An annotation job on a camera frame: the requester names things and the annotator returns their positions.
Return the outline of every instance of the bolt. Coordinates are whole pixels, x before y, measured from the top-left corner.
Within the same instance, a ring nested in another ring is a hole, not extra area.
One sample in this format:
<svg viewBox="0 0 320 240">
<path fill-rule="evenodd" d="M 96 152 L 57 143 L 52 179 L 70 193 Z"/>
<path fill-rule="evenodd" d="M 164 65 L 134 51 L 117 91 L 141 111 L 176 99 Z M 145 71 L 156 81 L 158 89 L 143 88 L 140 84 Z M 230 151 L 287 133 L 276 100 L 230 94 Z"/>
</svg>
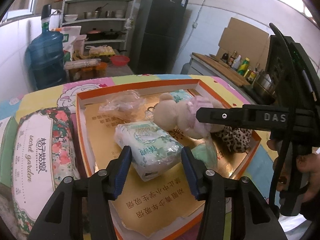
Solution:
<svg viewBox="0 0 320 240">
<path fill-rule="evenodd" d="M 99 176 L 106 176 L 106 174 L 107 174 L 107 171 L 106 171 L 106 170 L 100 170 L 100 171 L 98 171 L 98 175 L 99 175 Z"/>
<path fill-rule="evenodd" d="M 64 183 L 70 183 L 71 181 L 72 181 L 71 177 L 65 177 L 63 180 Z"/>
<path fill-rule="evenodd" d="M 241 180 L 244 183 L 248 183 L 249 182 L 249 178 L 248 177 L 242 177 Z"/>
<path fill-rule="evenodd" d="M 208 176 L 213 176 L 214 175 L 214 171 L 213 170 L 206 170 L 205 174 L 207 174 Z"/>
</svg>

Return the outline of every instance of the red bowl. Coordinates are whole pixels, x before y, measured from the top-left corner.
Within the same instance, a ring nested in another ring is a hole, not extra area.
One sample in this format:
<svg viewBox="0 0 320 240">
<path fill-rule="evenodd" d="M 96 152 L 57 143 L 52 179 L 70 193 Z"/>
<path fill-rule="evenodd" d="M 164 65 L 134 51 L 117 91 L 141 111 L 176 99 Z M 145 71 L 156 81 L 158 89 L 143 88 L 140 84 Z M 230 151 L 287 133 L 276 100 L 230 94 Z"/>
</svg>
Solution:
<svg viewBox="0 0 320 240">
<path fill-rule="evenodd" d="M 126 65 L 130 59 L 126 56 L 121 56 L 121 55 L 115 55 L 113 57 L 110 58 L 111 62 L 113 63 L 113 65 L 121 67 Z"/>
</svg>

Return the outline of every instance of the stuffed animal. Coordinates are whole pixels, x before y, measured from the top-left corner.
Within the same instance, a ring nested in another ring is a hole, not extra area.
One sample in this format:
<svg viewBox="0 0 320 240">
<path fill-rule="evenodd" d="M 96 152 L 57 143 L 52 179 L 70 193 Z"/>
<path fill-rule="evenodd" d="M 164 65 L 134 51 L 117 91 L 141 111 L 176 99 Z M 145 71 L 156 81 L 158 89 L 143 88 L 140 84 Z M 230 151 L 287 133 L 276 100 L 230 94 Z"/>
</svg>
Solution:
<svg viewBox="0 0 320 240">
<path fill-rule="evenodd" d="M 184 135 L 193 139 L 202 139 L 210 132 L 223 130 L 224 125 L 200 123 L 196 119 L 196 111 L 201 107 L 224 108 L 216 99 L 195 96 L 176 103 L 171 94 L 163 93 L 153 110 L 153 121 L 165 131 L 171 131 L 177 126 Z"/>
</svg>

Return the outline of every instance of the blue water jug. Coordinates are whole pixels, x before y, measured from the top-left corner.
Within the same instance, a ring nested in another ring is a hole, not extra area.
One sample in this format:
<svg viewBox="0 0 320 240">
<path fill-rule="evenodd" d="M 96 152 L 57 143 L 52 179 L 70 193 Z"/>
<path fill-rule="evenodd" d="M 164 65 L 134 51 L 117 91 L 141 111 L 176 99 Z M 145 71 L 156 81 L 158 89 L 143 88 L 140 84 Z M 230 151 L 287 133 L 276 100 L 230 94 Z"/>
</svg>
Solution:
<svg viewBox="0 0 320 240">
<path fill-rule="evenodd" d="M 66 83 L 63 69 L 63 34 L 49 31 L 51 5 L 43 6 L 41 14 L 42 33 L 26 50 L 29 78 L 35 90 L 46 89 Z"/>
</svg>

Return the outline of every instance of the leopard print cloth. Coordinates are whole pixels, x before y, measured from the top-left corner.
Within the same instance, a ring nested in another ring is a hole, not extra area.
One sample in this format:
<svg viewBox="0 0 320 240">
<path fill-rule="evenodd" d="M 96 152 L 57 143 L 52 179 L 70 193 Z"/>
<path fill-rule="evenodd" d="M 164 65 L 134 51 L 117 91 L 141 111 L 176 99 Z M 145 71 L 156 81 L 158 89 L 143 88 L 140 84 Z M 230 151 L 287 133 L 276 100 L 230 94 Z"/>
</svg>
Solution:
<svg viewBox="0 0 320 240">
<path fill-rule="evenodd" d="M 215 133 L 222 139 L 231 153 L 244 153 L 249 147 L 251 134 L 252 130 L 229 126 L 225 126 L 222 131 Z"/>
</svg>

